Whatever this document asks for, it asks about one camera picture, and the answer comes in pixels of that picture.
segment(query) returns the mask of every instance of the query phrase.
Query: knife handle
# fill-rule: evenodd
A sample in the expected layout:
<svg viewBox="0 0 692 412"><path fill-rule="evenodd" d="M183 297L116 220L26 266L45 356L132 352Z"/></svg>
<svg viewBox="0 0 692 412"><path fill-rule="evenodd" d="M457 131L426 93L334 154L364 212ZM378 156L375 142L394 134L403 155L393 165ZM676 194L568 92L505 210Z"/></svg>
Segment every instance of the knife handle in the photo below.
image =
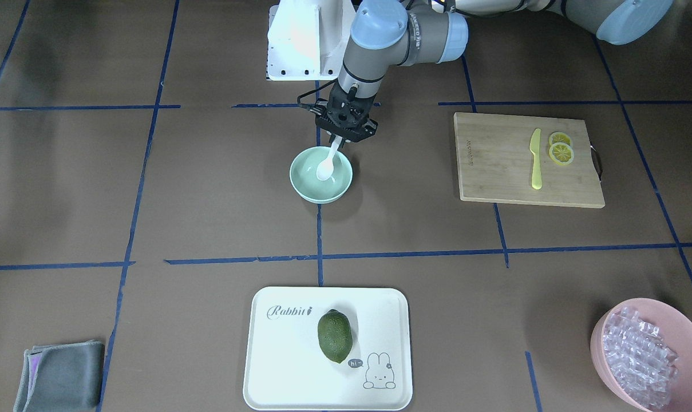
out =
<svg viewBox="0 0 692 412"><path fill-rule="evenodd" d="M531 172L531 187L540 190L541 188L541 164L539 162L539 154L534 154L534 168Z"/></svg>

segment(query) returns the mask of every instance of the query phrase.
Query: white spoon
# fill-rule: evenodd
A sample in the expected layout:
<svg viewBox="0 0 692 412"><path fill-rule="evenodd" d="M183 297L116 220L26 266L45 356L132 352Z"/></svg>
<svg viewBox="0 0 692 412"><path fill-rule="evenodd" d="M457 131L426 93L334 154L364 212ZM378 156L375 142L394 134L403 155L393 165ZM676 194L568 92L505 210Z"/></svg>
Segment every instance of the white spoon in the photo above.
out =
<svg viewBox="0 0 692 412"><path fill-rule="evenodd" d="M315 175L318 177L318 180L325 181L330 179L333 175L333 156L335 156L335 151L338 149L338 146L341 146L342 139L343 138L340 136L336 136L335 139L333 139L328 157L325 157L325 160L320 162L317 169L315 169Z"/></svg>

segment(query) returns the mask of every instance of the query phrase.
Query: gray towel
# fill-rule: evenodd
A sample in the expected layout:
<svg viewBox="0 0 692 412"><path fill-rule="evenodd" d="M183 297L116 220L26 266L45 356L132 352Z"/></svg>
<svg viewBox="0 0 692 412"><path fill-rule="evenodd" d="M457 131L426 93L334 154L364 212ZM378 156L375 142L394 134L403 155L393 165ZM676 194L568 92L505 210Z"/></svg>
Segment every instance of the gray towel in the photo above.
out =
<svg viewBox="0 0 692 412"><path fill-rule="evenodd" d="M34 346L23 355L13 412L74 412L99 403L104 344Z"/></svg>

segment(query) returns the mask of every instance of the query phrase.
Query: knife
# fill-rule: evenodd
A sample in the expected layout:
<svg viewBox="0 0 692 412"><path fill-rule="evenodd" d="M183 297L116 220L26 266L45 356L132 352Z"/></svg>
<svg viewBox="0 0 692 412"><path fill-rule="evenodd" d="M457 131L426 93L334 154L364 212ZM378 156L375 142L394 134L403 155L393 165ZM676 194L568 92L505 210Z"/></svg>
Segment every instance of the knife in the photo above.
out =
<svg viewBox="0 0 692 412"><path fill-rule="evenodd" d="M534 134L531 135L531 143L529 143L529 151L534 155L534 167L531 172L531 187L540 190L541 188L541 165L539 161L539 138L541 129L534 129Z"/></svg>

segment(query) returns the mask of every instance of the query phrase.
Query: cartoon bunny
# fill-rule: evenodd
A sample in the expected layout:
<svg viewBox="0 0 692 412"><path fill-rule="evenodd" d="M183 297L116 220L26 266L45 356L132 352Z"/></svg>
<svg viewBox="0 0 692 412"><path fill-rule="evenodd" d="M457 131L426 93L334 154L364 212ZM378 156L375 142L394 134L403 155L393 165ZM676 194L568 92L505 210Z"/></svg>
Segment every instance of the cartoon bunny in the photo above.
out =
<svg viewBox="0 0 692 412"><path fill-rule="evenodd" d="M366 389L394 389L394 371L392 370L389 354L370 354L366 360Z"/></svg>

